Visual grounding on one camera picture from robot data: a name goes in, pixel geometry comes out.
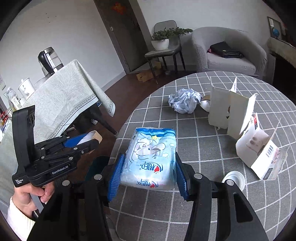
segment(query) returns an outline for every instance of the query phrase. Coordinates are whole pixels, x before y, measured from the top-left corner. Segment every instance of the checkered tablecloth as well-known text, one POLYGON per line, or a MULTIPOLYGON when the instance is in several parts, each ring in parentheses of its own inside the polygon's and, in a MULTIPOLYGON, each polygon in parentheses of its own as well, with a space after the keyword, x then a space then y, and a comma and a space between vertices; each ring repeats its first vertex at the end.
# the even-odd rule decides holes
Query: checkered tablecloth
MULTIPOLYGON (((120 130, 111 159, 125 153, 136 127, 172 128, 177 133, 177 152, 184 163, 192 165, 210 180, 222 181, 236 170, 246 179, 244 195, 256 211, 269 240, 273 240, 287 223, 296 206, 296 107, 271 85, 242 74, 204 72, 175 80, 148 96, 131 114, 120 130), (192 88, 202 96, 214 86, 230 89, 237 76, 238 93, 250 97, 258 93, 254 112, 261 128, 269 135, 281 119, 273 141, 278 147, 290 145, 288 158, 275 181, 261 181, 237 157, 235 140, 208 123, 208 113, 197 106, 192 114, 179 114, 168 106, 168 95, 192 88)), ((152 191, 121 185, 110 203, 111 217, 120 239, 126 241, 183 240, 193 202, 172 191, 152 191)), ((212 199, 209 240, 215 240, 217 201, 212 199)))

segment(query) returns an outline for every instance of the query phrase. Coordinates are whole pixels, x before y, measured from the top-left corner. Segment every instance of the green plant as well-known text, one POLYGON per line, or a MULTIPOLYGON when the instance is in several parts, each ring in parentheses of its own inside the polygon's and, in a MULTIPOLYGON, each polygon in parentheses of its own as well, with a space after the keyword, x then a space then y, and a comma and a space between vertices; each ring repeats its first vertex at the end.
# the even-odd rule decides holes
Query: green plant
POLYGON ((164 30, 160 30, 155 32, 152 35, 152 40, 164 40, 164 39, 168 39, 170 37, 173 36, 177 36, 177 35, 186 35, 188 33, 191 33, 193 30, 190 28, 169 28, 169 29, 164 29, 164 30))

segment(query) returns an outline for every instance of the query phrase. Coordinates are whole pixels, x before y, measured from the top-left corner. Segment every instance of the torn box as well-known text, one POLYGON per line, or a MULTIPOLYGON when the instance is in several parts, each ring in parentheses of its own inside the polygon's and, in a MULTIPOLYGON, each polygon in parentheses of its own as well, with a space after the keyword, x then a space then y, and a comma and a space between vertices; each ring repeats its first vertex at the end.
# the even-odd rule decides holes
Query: torn box
POLYGON ((258 116, 255 113, 235 145, 238 157, 261 180, 275 180, 288 156, 289 146, 279 149, 272 141, 279 123, 270 137, 260 129, 258 116))
POLYGON ((258 94, 250 98, 237 94, 237 78, 230 90, 214 87, 212 80, 211 85, 209 124, 228 129, 227 134, 237 140, 250 121, 258 94))

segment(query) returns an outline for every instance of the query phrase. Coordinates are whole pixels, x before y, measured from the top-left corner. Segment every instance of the screw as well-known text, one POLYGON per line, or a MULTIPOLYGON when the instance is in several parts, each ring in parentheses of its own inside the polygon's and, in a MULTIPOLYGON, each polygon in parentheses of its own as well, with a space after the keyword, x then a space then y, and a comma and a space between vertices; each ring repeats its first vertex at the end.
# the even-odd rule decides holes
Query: screw
POLYGON ((102 178, 103 178, 103 176, 101 174, 94 175, 95 180, 101 180, 102 178))
POLYGON ((230 180, 230 179, 228 179, 228 180, 226 181, 226 183, 227 183, 228 185, 230 185, 230 186, 233 186, 233 185, 234 185, 234 181, 233 181, 233 180, 230 180))
POLYGON ((68 186, 69 184, 70 184, 69 180, 65 180, 65 181, 62 182, 62 185, 65 186, 65 187, 68 186))
POLYGON ((195 177, 196 179, 201 179, 201 178, 202 178, 202 175, 201 175, 200 173, 195 173, 195 174, 194 174, 194 177, 195 177))

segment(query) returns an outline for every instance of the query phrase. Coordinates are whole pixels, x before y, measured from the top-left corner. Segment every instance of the black handbag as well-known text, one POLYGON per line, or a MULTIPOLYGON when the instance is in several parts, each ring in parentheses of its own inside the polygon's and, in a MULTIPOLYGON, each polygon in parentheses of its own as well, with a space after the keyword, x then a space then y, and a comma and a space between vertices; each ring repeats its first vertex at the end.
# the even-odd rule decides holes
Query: black handbag
POLYGON ((210 46, 211 53, 217 54, 223 58, 243 58, 243 54, 235 51, 225 42, 220 42, 210 46))

